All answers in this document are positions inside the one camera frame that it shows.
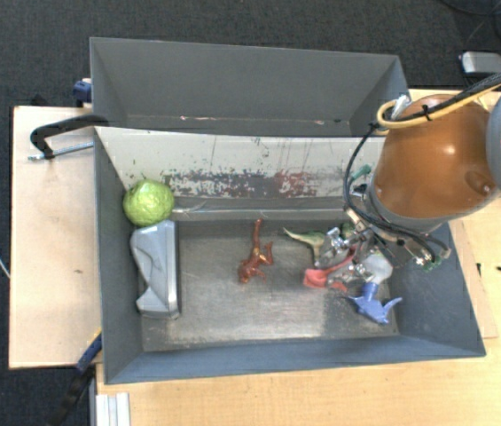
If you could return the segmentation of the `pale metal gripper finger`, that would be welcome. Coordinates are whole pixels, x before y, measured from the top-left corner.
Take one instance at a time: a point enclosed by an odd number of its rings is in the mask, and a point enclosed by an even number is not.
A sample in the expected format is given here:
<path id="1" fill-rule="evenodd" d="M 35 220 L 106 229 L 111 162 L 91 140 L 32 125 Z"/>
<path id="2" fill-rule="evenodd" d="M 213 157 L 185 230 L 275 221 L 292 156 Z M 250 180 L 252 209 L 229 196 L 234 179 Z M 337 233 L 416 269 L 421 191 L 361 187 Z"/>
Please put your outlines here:
<path id="1" fill-rule="evenodd" d="M 334 227 L 323 239 L 314 262 L 315 267 L 333 267 L 342 263 L 350 253 L 350 246 L 341 236 L 341 229 Z"/>
<path id="2" fill-rule="evenodd" d="M 372 279 L 372 273 L 364 264 L 354 262 L 343 262 L 331 267 L 327 277 L 326 285 L 351 285 L 354 283 L 364 283 Z"/>

